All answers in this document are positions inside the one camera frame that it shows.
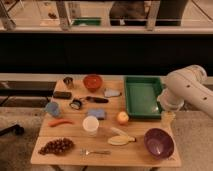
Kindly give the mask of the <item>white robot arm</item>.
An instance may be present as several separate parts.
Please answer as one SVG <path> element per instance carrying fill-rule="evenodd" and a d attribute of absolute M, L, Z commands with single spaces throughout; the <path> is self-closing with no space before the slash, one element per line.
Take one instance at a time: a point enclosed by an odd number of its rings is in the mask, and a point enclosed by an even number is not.
<path fill-rule="evenodd" d="M 213 120 L 213 91 L 203 85 L 206 79 L 207 73 L 200 65 L 174 70 L 165 76 L 166 88 L 157 100 L 167 112 L 179 111 L 187 101 Z"/>

